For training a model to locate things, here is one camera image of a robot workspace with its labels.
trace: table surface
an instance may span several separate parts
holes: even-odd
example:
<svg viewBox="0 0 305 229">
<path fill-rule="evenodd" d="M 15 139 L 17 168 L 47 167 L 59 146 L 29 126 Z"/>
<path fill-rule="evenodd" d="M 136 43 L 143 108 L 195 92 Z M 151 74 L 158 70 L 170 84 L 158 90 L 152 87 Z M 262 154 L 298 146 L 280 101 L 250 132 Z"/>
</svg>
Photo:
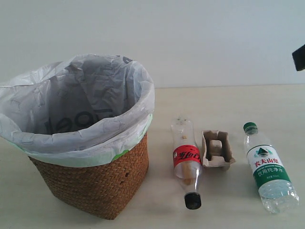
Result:
<svg viewBox="0 0 305 229">
<path fill-rule="evenodd" d="M 305 85 L 156 89 L 155 105 L 147 177 L 115 220 L 56 199 L 27 156 L 1 139 L 0 228 L 305 228 Z M 201 130 L 227 131 L 236 159 L 226 172 L 204 171 L 198 210 L 185 208 L 183 190 L 173 176 L 170 123 L 181 112 L 194 122 L 200 148 Z M 243 152 L 248 121 L 272 140 L 300 196 L 298 208 L 279 215 L 264 210 Z"/>
</svg>

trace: red label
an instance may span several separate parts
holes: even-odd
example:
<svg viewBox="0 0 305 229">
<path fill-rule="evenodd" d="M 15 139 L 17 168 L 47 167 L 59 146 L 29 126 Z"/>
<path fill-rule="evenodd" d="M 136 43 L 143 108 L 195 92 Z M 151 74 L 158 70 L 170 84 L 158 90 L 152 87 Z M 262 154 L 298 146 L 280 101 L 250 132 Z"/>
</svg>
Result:
<svg viewBox="0 0 305 229">
<path fill-rule="evenodd" d="M 196 161 L 201 164 L 199 149 L 192 145 L 183 145 L 173 152 L 173 166 L 183 161 Z"/>
</svg>

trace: black object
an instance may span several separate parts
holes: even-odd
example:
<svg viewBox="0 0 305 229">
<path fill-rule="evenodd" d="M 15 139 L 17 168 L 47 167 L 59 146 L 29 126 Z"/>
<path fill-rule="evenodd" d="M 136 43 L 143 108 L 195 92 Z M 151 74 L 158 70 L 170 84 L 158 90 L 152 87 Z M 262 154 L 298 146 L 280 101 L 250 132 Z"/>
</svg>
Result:
<svg viewBox="0 0 305 229">
<path fill-rule="evenodd" d="M 297 71 L 301 71 L 305 69 L 305 45 L 301 48 L 295 50 L 292 53 L 292 57 L 295 62 L 295 68 Z"/>
<path fill-rule="evenodd" d="M 184 196 L 185 206 L 188 209 L 196 210 L 201 207 L 201 198 L 199 193 L 191 192 Z"/>
</svg>

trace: plastic bag liner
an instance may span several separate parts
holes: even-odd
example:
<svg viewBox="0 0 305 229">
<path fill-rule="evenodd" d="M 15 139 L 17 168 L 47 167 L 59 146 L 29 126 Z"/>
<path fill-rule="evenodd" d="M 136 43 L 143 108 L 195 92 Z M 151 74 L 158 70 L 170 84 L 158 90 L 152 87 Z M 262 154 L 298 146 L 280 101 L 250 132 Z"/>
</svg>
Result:
<svg viewBox="0 0 305 229">
<path fill-rule="evenodd" d="M 0 85 L 0 136 L 55 165 L 113 161 L 141 141 L 153 111 L 153 81 L 126 57 L 77 55 Z"/>
</svg>

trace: water bottle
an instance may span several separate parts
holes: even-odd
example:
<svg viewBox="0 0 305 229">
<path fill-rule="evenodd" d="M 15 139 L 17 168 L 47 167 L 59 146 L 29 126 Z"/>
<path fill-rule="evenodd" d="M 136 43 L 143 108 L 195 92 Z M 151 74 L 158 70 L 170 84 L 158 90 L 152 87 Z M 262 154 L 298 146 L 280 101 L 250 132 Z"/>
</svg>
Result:
<svg viewBox="0 0 305 229">
<path fill-rule="evenodd" d="M 193 124 L 191 120 L 180 116 L 173 120 L 171 130 L 174 174 L 185 191 L 185 206 L 188 209 L 198 209 L 201 207 L 198 187 L 203 169 Z"/>
<path fill-rule="evenodd" d="M 244 149 L 265 209 L 281 213 L 296 207 L 299 197 L 270 140 L 255 123 L 246 123 L 244 132 Z"/>
</svg>

